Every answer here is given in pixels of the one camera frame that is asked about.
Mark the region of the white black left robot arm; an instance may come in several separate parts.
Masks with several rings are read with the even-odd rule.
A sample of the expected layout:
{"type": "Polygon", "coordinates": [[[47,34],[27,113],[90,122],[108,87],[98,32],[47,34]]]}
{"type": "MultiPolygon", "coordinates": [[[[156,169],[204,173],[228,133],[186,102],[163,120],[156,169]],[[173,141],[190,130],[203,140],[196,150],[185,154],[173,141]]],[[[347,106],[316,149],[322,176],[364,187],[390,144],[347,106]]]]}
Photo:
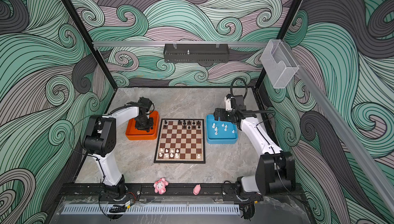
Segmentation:
{"type": "Polygon", "coordinates": [[[82,148],[95,159],[102,176],[101,185],[117,198],[124,197],[127,192],[124,175],[113,154],[117,143],[117,127],[134,119],[138,130],[149,132],[153,128],[150,109],[154,108],[150,99],[141,97],[137,102],[128,102],[107,114],[92,115],[88,119],[82,148]]]}

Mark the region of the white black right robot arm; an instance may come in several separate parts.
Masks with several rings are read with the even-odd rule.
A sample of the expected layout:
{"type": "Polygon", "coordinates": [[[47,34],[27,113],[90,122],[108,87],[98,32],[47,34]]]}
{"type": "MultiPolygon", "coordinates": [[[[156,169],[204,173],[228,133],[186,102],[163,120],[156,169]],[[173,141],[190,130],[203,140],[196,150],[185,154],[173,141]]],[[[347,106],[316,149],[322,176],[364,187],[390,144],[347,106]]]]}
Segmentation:
{"type": "Polygon", "coordinates": [[[267,195],[291,192],[296,187],[295,161],[290,152],[282,150],[268,135],[257,114],[267,110],[251,111],[244,105],[243,95],[228,94],[225,108],[216,108],[214,120],[226,121],[246,134],[259,157],[254,175],[237,179],[237,194],[247,198],[252,193],[267,195]]]}

